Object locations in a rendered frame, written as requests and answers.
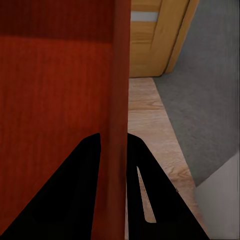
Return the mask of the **storage box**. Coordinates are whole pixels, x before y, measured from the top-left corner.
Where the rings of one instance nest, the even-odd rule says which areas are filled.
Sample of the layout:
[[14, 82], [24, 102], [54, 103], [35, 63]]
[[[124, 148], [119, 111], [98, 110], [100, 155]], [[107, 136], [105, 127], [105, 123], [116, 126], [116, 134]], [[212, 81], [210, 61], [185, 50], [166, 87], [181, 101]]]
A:
[[0, 0], [0, 237], [86, 137], [90, 240], [125, 240], [131, 0]]

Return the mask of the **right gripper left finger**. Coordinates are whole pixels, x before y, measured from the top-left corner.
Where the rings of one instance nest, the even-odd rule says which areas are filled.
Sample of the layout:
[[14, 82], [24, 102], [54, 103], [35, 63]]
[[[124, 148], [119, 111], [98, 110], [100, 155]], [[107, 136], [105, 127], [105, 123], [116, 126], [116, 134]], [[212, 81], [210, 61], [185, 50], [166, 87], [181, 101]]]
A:
[[91, 240], [100, 157], [100, 134], [84, 138], [0, 240]]

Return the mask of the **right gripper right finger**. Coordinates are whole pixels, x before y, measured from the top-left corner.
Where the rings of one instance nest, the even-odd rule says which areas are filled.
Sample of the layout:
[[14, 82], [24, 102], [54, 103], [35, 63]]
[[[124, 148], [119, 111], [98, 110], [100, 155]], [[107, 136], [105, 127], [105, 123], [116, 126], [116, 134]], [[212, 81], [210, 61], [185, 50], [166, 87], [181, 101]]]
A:
[[[145, 220], [137, 167], [156, 223]], [[129, 240], [211, 240], [144, 141], [128, 132], [126, 183]]]

